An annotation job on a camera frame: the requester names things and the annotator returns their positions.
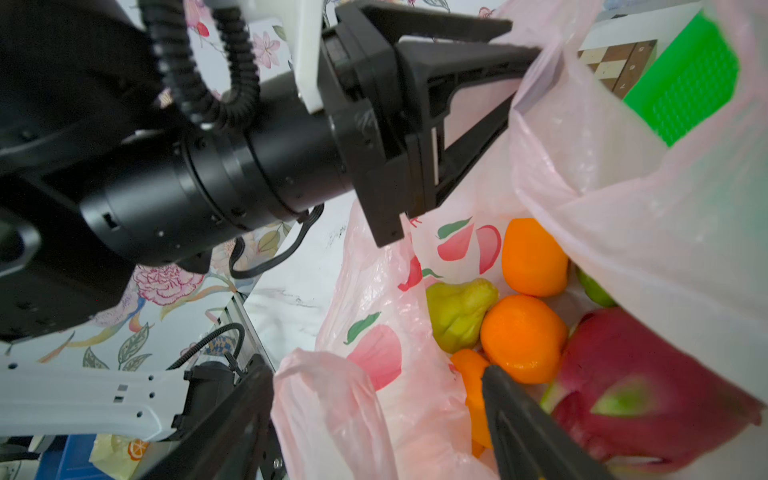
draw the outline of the white table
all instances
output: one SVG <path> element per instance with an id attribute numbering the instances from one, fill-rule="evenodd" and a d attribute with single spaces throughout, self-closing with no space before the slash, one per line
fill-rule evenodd
<path id="1" fill-rule="evenodd" d="M 301 247 L 259 279 L 245 310 L 275 369 L 295 348 L 315 349 L 315 339 L 333 298 L 341 271 L 349 211 L 357 199 L 349 192 L 326 203 Z M 278 254 L 299 235 L 297 224 Z"/>

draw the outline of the yellow package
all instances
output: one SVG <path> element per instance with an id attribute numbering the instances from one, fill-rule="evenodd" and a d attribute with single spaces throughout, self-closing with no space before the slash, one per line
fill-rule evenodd
<path id="1" fill-rule="evenodd" d="M 119 435 L 96 435 L 89 462 L 115 480 L 129 480 L 149 442 Z"/>

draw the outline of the chessboard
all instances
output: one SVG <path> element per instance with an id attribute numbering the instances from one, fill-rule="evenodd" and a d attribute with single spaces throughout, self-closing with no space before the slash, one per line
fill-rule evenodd
<path id="1" fill-rule="evenodd" d="M 638 41 L 610 47 L 579 51 L 581 63 L 594 72 L 594 76 L 624 99 L 656 59 L 656 40 Z"/>

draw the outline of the red dragon fruit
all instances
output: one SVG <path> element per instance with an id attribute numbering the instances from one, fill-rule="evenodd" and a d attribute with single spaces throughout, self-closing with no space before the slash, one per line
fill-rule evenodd
<path id="1" fill-rule="evenodd" d="M 593 458 L 646 472 L 683 468 L 763 408 L 621 308 L 584 316 L 541 406 Z"/>

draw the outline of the plastic bag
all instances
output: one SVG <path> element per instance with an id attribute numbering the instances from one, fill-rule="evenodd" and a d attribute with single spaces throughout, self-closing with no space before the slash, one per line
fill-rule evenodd
<path id="1" fill-rule="evenodd" d="M 128 480 L 144 457 L 148 442 L 120 435 L 99 434 L 88 459 L 94 467 L 115 480 Z"/>
<path id="2" fill-rule="evenodd" d="M 758 196 L 768 184 L 766 94 L 757 87 L 766 79 L 747 20 L 751 12 L 764 24 L 766 7 L 726 3 L 726 32 L 740 36 L 733 45 L 756 66 L 743 67 L 734 99 L 670 151 L 577 62 L 600 2 L 512 0 L 497 11 L 514 21 L 498 41 L 543 52 L 522 82 L 458 92 L 446 144 L 519 89 L 510 127 L 442 207 L 404 221 L 405 240 L 377 249 L 353 208 L 317 351 L 295 351 L 275 376 L 272 415 L 291 478 L 497 478 L 492 457 L 471 456 L 462 381 L 432 338 L 424 289 L 483 276 L 512 293 L 498 251 L 514 218 L 537 218 L 635 316 L 768 398 L 754 370 L 768 360 L 768 349 L 757 349 L 766 322 L 756 315 L 768 311 L 756 294 L 768 284 L 768 255 L 757 249 L 768 244 L 768 197 Z M 574 275 L 546 301 L 570 324 L 596 307 Z M 714 464 L 688 471 L 745 472 L 766 445 L 763 431 L 748 429 L 707 456 Z"/>
<path id="3" fill-rule="evenodd" d="M 294 351 L 275 376 L 290 477 L 497 478 L 472 457 L 464 386 L 432 338 L 424 286 L 408 286 L 422 275 L 410 242 L 377 248 L 356 202 L 344 250 L 318 351 Z"/>
<path id="4" fill-rule="evenodd" d="M 768 4 L 713 6 L 740 58 L 728 104 L 668 150 L 579 63 L 581 38 L 551 42 L 513 101 L 511 185 L 625 309 L 766 402 Z"/>

